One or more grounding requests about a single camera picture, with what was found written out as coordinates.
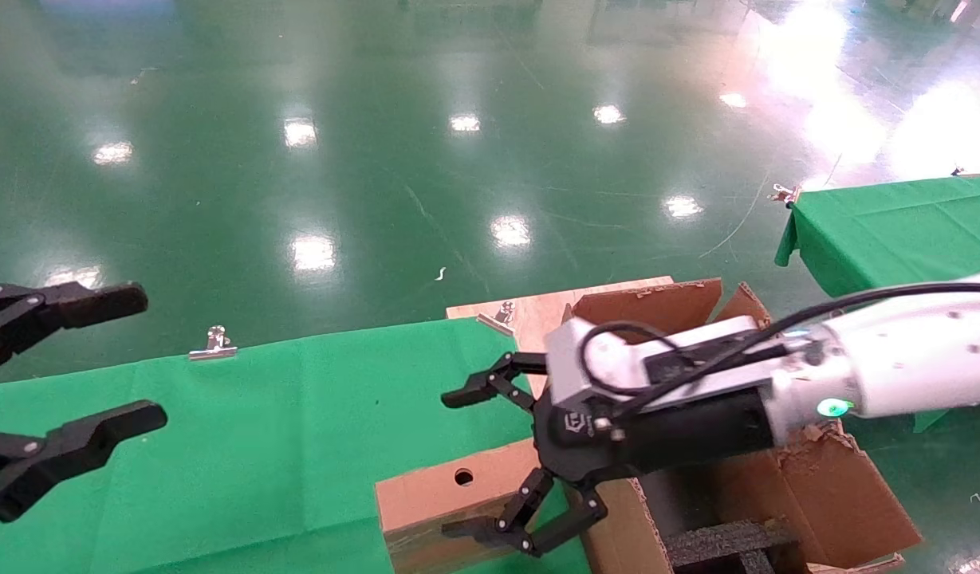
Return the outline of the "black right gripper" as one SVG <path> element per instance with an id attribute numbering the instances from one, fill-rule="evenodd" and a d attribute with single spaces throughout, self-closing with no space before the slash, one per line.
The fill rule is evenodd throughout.
<path id="1" fill-rule="evenodd" d="M 505 352 L 492 367 L 468 375 L 459 389 L 442 394 L 442 404 L 448 408 L 470 407 L 501 396 L 533 413 L 533 445 L 538 457 L 537 468 L 500 515 L 443 524 L 444 537 L 470 537 L 487 548 L 509 546 L 541 558 L 580 537 L 609 513 L 595 488 L 583 489 L 580 504 L 537 530 L 527 530 L 556 480 L 573 487 L 594 487 L 676 466 L 711 464 L 767 450 L 775 443 L 755 388 L 639 414 L 600 430 L 595 417 L 610 417 L 615 400 L 592 395 L 586 404 L 562 407 L 554 403 L 552 388 L 537 401 L 533 393 L 513 383 L 519 375 L 547 374 L 545 353 Z"/>

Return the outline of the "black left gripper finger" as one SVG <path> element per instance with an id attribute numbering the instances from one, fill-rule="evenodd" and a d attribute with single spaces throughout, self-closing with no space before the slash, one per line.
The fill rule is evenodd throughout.
<path id="1" fill-rule="evenodd" d="M 109 462 L 123 441 L 167 425 L 155 401 L 133 401 L 30 436 L 0 432 L 0 524 L 16 521 L 60 483 Z"/>
<path id="2" fill-rule="evenodd" d="M 41 288 L 0 283 L 0 367 L 63 329 L 135 316 L 148 310 L 136 282 L 89 289 L 78 282 Z"/>

